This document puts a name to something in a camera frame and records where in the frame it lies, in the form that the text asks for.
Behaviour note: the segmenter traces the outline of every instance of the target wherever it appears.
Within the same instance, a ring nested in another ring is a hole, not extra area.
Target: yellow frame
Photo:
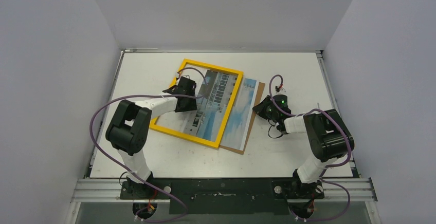
[[[199,66],[199,67],[203,67],[203,68],[208,68],[208,69],[211,69],[211,70],[215,70],[215,71],[219,71],[219,72],[224,72],[224,73],[229,73],[229,74],[233,74],[233,75],[237,75],[238,76],[238,78],[236,79],[236,83],[234,85],[234,89],[236,91],[233,91],[232,95],[230,96],[229,104],[228,104],[226,112],[224,114],[223,122],[221,122],[221,126],[220,126],[220,129],[218,131],[218,135],[216,136],[216,140],[215,141],[210,141],[210,140],[207,140],[207,139],[203,139],[203,138],[199,138],[199,137],[196,137],[196,136],[193,136],[193,135],[181,133],[179,131],[172,130],[172,129],[169,129],[169,128],[157,125],[156,122],[157,122],[157,119],[159,117],[157,117],[157,118],[155,118],[155,119],[153,119],[151,121],[150,129],[153,129],[153,130],[156,130],[156,131],[159,131],[161,133],[168,134],[168,135],[172,135],[172,136],[176,136],[176,137],[179,137],[179,138],[183,138],[183,139],[186,139],[186,140],[190,140],[190,141],[193,141],[193,142],[196,142],[196,143],[204,144],[204,145],[207,145],[207,146],[210,146],[210,147],[213,147],[213,148],[218,148],[220,143],[221,143],[221,138],[223,137],[224,129],[226,128],[226,124],[227,124],[227,121],[229,119],[231,109],[232,109],[234,101],[236,99],[236,95],[238,94],[239,86],[241,85],[242,72],[238,71],[238,70],[233,70],[233,69],[230,69],[230,68],[226,68],[226,67],[215,66],[215,65],[212,65],[212,64],[203,63],[203,62],[199,62],[199,61],[193,61],[193,60],[190,60],[190,59],[184,59],[182,64],[180,65],[180,68],[178,70],[179,71],[182,70],[183,68],[185,68],[185,66],[187,64],[190,64],[190,65],[193,65],[193,66]],[[174,77],[170,86],[173,86],[175,83],[176,83],[176,78]]]

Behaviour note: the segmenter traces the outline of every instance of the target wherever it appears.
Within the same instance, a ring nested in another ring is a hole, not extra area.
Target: printed picture of building
[[[224,118],[237,76],[207,70],[197,99],[197,111],[187,116],[183,132],[214,141]]]

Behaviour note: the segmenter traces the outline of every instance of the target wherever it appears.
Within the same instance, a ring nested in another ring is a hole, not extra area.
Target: black wire
[[[272,138],[272,139],[276,139],[276,138],[281,138],[281,137],[283,137],[283,134],[281,134],[280,136],[275,137],[275,138],[271,137],[271,135],[269,134],[269,131],[271,131],[271,128],[273,128],[273,127],[274,127],[273,125],[269,127],[269,129],[268,129],[268,136],[269,136],[270,138]]]
[[[121,178],[122,178],[122,176],[123,176],[124,174],[126,174],[126,173],[127,173],[127,171],[125,171],[124,173],[122,173],[122,174],[120,175],[120,178],[118,179],[118,183],[120,183],[120,186],[122,186]]]

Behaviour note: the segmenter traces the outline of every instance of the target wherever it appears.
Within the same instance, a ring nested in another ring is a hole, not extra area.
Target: white table
[[[314,53],[126,53],[112,98],[160,93],[168,88],[184,58],[241,70],[245,77],[266,84],[273,75],[281,74],[289,107],[295,114],[318,105],[324,110],[332,108]],[[267,94],[266,86],[262,98]],[[121,160],[104,138],[116,107],[117,104],[113,104],[108,109],[98,141],[110,155]],[[267,136],[268,128],[266,120],[256,117],[244,155],[206,147],[154,130],[148,133],[144,153],[155,177],[290,177],[311,153],[307,135],[271,139]],[[90,177],[118,178],[123,171],[97,152]],[[348,177],[352,173],[346,164],[327,170],[325,176]]]

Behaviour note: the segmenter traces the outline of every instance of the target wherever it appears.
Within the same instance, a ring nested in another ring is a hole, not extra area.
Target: gray wall
[[[119,49],[94,0],[0,0],[1,223],[62,223]]]
[[[353,0],[324,52],[383,223],[434,223],[436,0]]]
[[[351,0],[96,0],[122,48],[324,48]]]

